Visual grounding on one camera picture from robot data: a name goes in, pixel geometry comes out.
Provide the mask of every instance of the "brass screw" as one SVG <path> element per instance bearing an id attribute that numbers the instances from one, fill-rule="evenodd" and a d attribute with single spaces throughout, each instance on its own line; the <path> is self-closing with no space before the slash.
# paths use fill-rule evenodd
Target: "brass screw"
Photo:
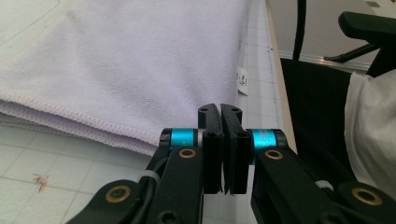
<path id="1" fill-rule="evenodd" d="M 267 156 L 268 158 L 273 159 L 273 160 L 281 160 L 283 158 L 282 153 L 280 153 L 276 150 L 273 150 L 273 149 L 266 150 L 265 156 Z"/>
<path id="2" fill-rule="evenodd" d="M 109 203 L 120 203 L 128 198 L 131 189 L 126 185 L 116 186 L 106 193 L 106 200 Z"/>
<path id="3" fill-rule="evenodd" d="M 184 148 L 178 152 L 178 156 L 184 159 L 193 158 L 197 152 L 194 149 Z"/>
<path id="4" fill-rule="evenodd" d="M 354 188 L 352 189 L 352 195 L 362 203 L 367 203 L 372 206 L 379 206 L 382 204 L 382 199 L 369 189 Z"/>

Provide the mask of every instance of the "folded cloth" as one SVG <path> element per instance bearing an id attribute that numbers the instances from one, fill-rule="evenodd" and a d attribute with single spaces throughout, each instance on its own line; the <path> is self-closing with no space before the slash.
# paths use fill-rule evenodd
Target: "folded cloth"
<path id="1" fill-rule="evenodd" d="M 201 105 L 236 104 L 247 9 L 248 0 L 76 1 L 2 61 L 0 113 L 150 155 L 163 128 L 196 127 Z"/>
<path id="2" fill-rule="evenodd" d="M 356 178 L 396 200 L 396 70 L 352 74 L 345 114 L 346 150 Z"/>

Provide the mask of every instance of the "metallic blue band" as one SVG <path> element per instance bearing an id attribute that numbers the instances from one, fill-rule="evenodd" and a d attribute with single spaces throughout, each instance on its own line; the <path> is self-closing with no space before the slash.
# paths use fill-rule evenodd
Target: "metallic blue band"
<path id="1" fill-rule="evenodd" d="M 193 147 L 194 146 L 194 129 L 172 129 L 171 148 L 172 147 Z"/>
<path id="2" fill-rule="evenodd" d="M 271 129 L 252 129 L 254 145 L 254 164 L 256 161 L 256 152 L 263 147 L 276 147 L 276 137 Z"/>

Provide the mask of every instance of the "white fabric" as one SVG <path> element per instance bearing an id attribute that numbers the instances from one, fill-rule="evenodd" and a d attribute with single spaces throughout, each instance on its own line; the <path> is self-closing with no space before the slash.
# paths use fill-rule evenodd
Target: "white fabric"
<path id="1" fill-rule="evenodd" d="M 0 64 L 0 112 L 152 154 L 163 128 L 196 127 L 201 105 L 236 104 L 247 8 L 248 0 L 77 1 Z"/>
<path id="2" fill-rule="evenodd" d="M 396 199 L 396 70 L 376 78 L 352 74 L 345 123 L 355 176 Z"/>

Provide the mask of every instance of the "black fabric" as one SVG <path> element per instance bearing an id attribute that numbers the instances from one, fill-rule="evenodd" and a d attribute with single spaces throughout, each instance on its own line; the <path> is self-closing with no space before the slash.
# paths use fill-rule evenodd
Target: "black fabric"
<path id="1" fill-rule="evenodd" d="M 312 63 L 281 62 L 299 157 L 335 188 L 356 180 L 344 139 L 350 74 Z"/>

